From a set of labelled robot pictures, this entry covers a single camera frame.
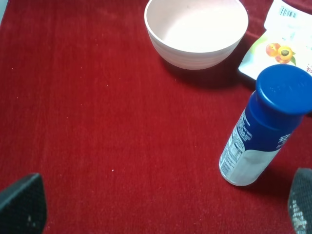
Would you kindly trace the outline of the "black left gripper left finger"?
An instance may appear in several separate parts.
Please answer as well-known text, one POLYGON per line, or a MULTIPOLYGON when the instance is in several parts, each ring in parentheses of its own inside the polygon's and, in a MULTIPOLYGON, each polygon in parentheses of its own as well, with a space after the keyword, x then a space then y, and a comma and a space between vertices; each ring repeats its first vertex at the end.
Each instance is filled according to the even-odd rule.
POLYGON ((42 176, 29 174, 0 192, 0 232, 41 234, 47 220, 42 176))

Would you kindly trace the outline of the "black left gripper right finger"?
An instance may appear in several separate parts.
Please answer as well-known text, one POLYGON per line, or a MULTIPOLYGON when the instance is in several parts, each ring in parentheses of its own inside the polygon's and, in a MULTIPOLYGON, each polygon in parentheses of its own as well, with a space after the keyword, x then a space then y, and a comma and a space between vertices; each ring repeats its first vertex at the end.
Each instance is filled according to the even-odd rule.
POLYGON ((288 198, 288 214, 296 234, 312 233, 312 170, 299 168, 288 198))

